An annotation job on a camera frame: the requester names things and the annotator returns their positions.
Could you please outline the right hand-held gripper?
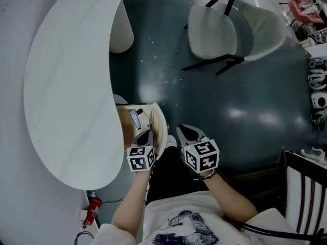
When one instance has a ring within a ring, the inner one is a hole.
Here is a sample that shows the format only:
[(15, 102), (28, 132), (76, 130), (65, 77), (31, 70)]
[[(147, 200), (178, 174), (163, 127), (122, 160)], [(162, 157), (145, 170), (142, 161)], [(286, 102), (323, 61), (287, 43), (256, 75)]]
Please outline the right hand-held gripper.
[(201, 129), (185, 124), (179, 124), (176, 132), (183, 147), (184, 161), (192, 171), (201, 174), (218, 167), (220, 150), (213, 139)]

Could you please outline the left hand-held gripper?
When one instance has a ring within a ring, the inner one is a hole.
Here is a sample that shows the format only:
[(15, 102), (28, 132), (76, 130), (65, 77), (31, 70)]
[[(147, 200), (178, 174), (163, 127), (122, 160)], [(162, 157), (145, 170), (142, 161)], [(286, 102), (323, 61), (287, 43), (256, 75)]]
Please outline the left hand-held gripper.
[(146, 130), (138, 134), (127, 148), (127, 160), (132, 172), (150, 171), (156, 156), (153, 147), (153, 131)]

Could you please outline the white tube with black cap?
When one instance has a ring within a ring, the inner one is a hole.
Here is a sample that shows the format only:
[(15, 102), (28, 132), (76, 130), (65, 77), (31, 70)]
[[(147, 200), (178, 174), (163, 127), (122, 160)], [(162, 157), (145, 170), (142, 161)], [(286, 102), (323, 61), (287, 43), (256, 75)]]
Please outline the white tube with black cap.
[(147, 114), (143, 111), (142, 108), (137, 109), (136, 111), (138, 115), (138, 119), (141, 125), (142, 130), (149, 130), (150, 129), (150, 119)]

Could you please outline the wooden drawer white ribbed front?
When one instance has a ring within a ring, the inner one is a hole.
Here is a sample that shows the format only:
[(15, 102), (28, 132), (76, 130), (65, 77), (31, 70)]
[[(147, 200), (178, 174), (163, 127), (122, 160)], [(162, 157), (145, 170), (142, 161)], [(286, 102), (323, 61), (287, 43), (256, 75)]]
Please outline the wooden drawer white ribbed front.
[(131, 146), (133, 139), (145, 130), (138, 130), (130, 117), (129, 109), (140, 109), (147, 114), (150, 121), (153, 122), (153, 146), (156, 153), (156, 159), (159, 159), (163, 154), (168, 136), (168, 127), (165, 116), (157, 103), (153, 104), (125, 104), (125, 105), (116, 105), (116, 109), (121, 121), (121, 126), (123, 130), (124, 138), (124, 148)]

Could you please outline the person's right forearm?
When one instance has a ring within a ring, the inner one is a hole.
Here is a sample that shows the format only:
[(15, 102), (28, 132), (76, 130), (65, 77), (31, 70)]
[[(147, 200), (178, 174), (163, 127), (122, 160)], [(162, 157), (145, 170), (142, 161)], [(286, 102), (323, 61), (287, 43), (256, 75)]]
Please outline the person's right forearm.
[(245, 223), (258, 215), (254, 204), (233, 189), (219, 174), (203, 181), (227, 217)]

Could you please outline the person's left forearm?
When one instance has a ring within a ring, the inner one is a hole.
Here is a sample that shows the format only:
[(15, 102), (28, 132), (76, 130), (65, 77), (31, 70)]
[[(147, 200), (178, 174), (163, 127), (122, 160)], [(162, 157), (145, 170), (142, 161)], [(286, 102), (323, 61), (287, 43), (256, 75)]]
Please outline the person's left forearm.
[(149, 171), (139, 171), (123, 201), (117, 208), (111, 224), (136, 238), (145, 205), (145, 196), (150, 179)]

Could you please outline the white kidney-shaped table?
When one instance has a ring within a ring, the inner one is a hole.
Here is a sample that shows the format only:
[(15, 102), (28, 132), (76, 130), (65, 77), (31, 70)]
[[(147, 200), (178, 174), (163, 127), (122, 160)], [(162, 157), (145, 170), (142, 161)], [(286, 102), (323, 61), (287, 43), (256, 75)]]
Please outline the white kidney-shaped table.
[(31, 45), (24, 76), (30, 139), (62, 183), (96, 190), (118, 175), (124, 139), (109, 42), (121, 0), (57, 0)]

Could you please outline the person's black trousers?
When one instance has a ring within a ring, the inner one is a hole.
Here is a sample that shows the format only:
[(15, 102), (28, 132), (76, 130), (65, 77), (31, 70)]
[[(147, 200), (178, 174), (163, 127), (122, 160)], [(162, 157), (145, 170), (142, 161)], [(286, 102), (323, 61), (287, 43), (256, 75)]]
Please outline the person's black trousers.
[(193, 179), (193, 175), (183, 163), (180, 151), (176, 147), (165, 148), (154, 165), (146, 205), (198, 191), (208, 191), (208, 187), (203, 181)]

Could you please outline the person's white printed shirt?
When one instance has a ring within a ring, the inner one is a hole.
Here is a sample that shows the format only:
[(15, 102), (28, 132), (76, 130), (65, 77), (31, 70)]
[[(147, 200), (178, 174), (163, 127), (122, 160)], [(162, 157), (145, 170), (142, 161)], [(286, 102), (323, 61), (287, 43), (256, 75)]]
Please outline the person's white printed shirt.
[(306, 245), (285, 239), (239, 231), (223, 219), (208, 191), (149, 203), (145, 208), (143, 238), (135, 238), (112, 224), (103, 224), (91, 245)]

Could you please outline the red fire extinguisher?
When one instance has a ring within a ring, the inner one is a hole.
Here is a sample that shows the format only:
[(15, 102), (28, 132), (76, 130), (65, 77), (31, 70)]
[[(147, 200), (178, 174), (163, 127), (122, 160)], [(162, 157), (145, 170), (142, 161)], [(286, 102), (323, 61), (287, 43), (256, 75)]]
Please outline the red fire extinguisher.
[(88, 226), (93, 224), (101, 206), (102, 200), (98, 197), (93, 197), (87, 208), (80, 211), (80, 220), (83, 229), (86, 229)]

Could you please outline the grey upholstered chair black legs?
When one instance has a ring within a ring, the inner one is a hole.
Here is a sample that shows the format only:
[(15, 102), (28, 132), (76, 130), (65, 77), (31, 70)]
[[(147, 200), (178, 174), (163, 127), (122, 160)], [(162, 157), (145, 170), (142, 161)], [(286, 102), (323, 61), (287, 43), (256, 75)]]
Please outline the grey upholstered chair black legs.
[(238, 64), (259, 60), (286, 40), (286, 26), (278, 15), (244, 0), (210, 0), (191, 7), (188, 23), (191, 52), (201, 62), (184, 67), (188, 71), (225, 62), (220, 75)]

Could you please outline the white curved plastic part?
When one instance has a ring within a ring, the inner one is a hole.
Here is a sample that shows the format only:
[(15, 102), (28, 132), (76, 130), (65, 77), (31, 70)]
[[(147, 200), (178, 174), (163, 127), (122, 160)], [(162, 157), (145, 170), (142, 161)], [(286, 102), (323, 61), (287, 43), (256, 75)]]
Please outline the white curved plastic part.
[(323, 166), (327, 165), (327, 161), (325, 160), (325, 151), (323, 149), (316, 149), (314, 147), (307, 153), (304, 149), (300, 150), (300, 153)]

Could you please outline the row of white grey devices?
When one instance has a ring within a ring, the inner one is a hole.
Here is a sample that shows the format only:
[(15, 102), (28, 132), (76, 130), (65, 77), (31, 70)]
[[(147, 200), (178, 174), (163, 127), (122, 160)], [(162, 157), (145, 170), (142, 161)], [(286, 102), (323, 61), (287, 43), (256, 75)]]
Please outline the row of white grey devices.
[(327, 60), (309, 59), (308, 85), (311, 90), (312, 115), (314, 127), (325, 130), (327, 124)]

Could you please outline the black metal frame rack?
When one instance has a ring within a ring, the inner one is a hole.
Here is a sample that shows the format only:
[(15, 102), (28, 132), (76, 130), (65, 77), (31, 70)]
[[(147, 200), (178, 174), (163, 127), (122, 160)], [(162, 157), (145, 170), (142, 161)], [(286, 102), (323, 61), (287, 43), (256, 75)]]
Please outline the black metal frame rack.
[(327, 231), (327, 161), (317, 150), (314, 159), (293, 151), (282, 151), (280, 160), (286, 168), (285, 218), (299, 234)]

